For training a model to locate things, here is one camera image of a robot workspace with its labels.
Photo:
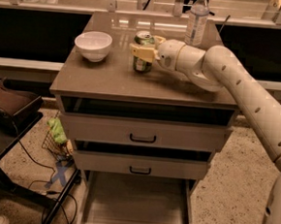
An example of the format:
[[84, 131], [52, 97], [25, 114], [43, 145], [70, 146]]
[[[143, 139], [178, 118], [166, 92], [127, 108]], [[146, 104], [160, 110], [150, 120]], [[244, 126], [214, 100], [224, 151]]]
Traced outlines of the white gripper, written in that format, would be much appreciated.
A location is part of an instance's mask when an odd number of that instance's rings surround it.
[[174, 71], [176, 69], [176, 59], [186, 44], [179, 40], [169, 40], [156, 35], [153, 38], [155, 47], [153, 45], [130, 44], [131, 54], [149, 63], [157, 60], [161, 67]]

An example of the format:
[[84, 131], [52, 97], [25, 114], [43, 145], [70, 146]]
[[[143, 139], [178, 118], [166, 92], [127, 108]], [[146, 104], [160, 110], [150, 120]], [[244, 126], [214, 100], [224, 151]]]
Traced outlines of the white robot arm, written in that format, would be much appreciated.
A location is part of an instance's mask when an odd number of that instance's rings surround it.
[[278, 101], [225, 46], [216, 45], [204, 51], [179, 40], [156, 37], [150, 45], [131, 44], [130, 52], [143, 61], [155, 61], [164, 69], [185, 75], [203, 90], [228, 89], [280, 171], [267, 199], [262, 224], [281, 224], [281, 105]]

